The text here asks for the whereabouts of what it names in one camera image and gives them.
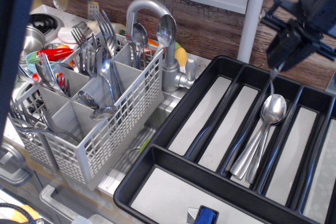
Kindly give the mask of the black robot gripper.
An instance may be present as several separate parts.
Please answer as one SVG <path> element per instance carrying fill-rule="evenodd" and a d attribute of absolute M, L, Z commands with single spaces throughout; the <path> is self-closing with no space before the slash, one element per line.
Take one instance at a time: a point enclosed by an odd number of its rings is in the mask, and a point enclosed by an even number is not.
<path fill-rule="evenodd" d="M 335 38 L 335 0 L 274 0 L 261 23 L 277 32 L 268 49 L 270 69 L 288 71 L 312 53 L 335 59 L 335 49 L 321 39 Z"/>

